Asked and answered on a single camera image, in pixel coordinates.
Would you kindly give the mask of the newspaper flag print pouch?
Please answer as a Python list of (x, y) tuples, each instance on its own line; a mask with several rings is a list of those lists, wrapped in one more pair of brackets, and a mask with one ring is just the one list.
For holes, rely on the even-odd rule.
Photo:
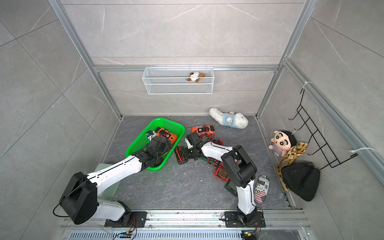
[(270, 186), (270, 179), (265, 175), (260, 175), (254, 193), (254, 199), (256, 203), (264, 203), (267, 198), (268, 190)]

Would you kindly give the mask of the orange multimeter back side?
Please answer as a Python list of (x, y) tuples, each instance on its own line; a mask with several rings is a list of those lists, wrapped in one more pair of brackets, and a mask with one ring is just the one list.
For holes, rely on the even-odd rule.
[(216, 129), (213, 125), (202, 125), (190, 128), (192, 133), (197, 133), (200, 137), (201, 135), (214, 135), (216, 133)]

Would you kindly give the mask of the cartoon boy plush doll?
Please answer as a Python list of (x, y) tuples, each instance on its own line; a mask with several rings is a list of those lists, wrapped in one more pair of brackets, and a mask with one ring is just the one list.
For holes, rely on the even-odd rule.
[(274, 131), (274, 134), (271, 139), (272, 144), (268, 148), (277, 156), (284, 157), (297, 144), (297, 140), (289, 131)]

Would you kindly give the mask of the black fabric bag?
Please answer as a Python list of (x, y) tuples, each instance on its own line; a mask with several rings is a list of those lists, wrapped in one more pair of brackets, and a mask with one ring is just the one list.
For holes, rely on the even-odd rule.
[(282, 168), (282, 177), (290, 191), (310, 202), (318, 190), (321, 171), (310, 162), (294, 163)]

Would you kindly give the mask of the orange multimeter with black leads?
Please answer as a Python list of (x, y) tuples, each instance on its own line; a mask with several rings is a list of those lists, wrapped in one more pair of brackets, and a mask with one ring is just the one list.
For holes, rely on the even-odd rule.
[(162, 138), (165, 138), (165, 139), (168, 139), (170, 142), (171, 142), (171, 145), (173, 146), (177, 139), (178, 139), (178, 136), (171, 133), (169, 130), (166, 130), (164, 128), (161, 128), (161, 127), (157, 127), (154, 132), (156, 133), (157, 136), (160, 136)]

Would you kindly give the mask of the red multimeter with leads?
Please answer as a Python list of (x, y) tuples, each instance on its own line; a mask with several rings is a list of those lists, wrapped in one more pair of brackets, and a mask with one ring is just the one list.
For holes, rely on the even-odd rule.
[(204, 135), (203, 137), (206, 138), (208, 142), (212, 142), (212, 143), (214, 143), (216, 145), (220, 145), (220, 146), (224, 146), (225, 145), (222, 140), (215, 139), (214, 137), (212, 137), (210, 135)]

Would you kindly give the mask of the red multimeter brown screen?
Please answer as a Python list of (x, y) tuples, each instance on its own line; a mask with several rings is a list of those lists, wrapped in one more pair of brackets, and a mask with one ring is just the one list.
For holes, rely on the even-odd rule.
[(219, 164), (217, 165), (214, 169), (213, 169), (213, 174), (216, 178), (218, 178), (220, 181), (222, 182), (228, 182), (229, 181), (229, 175), (224, 167), (223, 164)]

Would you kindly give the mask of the green plastic basket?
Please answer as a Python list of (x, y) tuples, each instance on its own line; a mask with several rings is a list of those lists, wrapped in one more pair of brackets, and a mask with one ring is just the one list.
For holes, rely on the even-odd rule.
[(171, 150), (169, 150), (166, 154), (162, 155), (163, 161), (160, 164), (155, 165), (154, 167), (148, 167), (149, 171), (159, 171), (163, 168), (167, 160), (172, 155), (174, 149), (177, 147), (178, 143), (183, 138), (186, 131), (185, 127), (179, 123), (165, 118), (156, 118), (144, 128), (144, 130), (136, 137), (133, 143), (127, 148), (126, 157), (130, 156), (132, 153), (140, 150), (142, 147), (148, 144), (150, 140), (147, 137), (147, 132), (154, 131), (158, 127), (168, 130), (170, 133), (177, 136), (177, 139), (172, 142)]

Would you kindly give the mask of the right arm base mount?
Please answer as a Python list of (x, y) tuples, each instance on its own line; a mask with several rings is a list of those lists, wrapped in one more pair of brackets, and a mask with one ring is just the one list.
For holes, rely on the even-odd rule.
[(220, 217), (227, 228), (265, 228), (264, 211), (256, 207), (250, 214), (245, 215), (240, 209), (226, 211)]

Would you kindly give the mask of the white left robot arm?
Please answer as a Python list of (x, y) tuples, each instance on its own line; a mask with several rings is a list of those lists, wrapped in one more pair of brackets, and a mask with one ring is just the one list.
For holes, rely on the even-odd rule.
[(58, 205), (76, 225), (91, 219), (105, 219), (107, 227), (125, 227), (132, 223), (131, 209), (121, 201), (103, 200), (101, 194), (122, 179), (153, 166), (172, 148), (168, 139), (155, 136), (140, 150), (114, 165), (89, 174), (78, 172), (71, 177)]

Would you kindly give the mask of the small brown white plush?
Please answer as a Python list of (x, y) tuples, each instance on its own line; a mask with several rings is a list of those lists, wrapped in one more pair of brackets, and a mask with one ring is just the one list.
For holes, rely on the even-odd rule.
[(187, 81), (198, 83), (201, 80), (201, 78), (205, 78), (205, 77), (206, 75), (203, 73), (193, 72), (193, 73), (190, 73), (190, 77), (187, 79)]

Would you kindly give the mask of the black multimeter red leads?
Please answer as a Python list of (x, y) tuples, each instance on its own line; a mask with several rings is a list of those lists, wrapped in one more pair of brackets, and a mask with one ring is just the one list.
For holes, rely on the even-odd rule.
[(174, 150), (177, 162), (179, 165), (186, 164), (188, 162), (188, 159), (186, 158), (184, 148), (181, 146), (177, 146)]

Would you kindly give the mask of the dark green multimeter yellow button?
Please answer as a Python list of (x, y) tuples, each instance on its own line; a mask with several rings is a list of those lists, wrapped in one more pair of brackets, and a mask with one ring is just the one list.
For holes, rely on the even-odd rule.
[(220, 168), (220, 167), (223, 167), (223, 163), (217, 159), (214, 159), (214, 158), (208, 158), (207, 159), (207, 162), (212, 165), (215, 169), (217, 168)]

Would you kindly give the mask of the green multimeter grey screen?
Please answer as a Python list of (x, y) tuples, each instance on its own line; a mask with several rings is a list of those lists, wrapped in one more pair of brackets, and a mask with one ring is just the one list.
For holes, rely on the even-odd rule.
[(237, 197), (238, 192), (237, 192), (237, 186), (231, 181), (228, 180), (225, 184), (225, 189), (233, 196)]

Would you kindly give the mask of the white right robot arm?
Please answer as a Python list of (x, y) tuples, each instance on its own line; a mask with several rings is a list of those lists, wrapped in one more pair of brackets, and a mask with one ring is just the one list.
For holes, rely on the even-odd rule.
[(186, 136), (187, 158), (213, 158), (223, 163), (231, 182), (237, 187), (238, 212), (243, 216), (251, 216), (256, 212), (254, 200), (254, 182), (257, 166), (246, 150), (236, 145), (226, 147), (202, 139), (197, 133)]

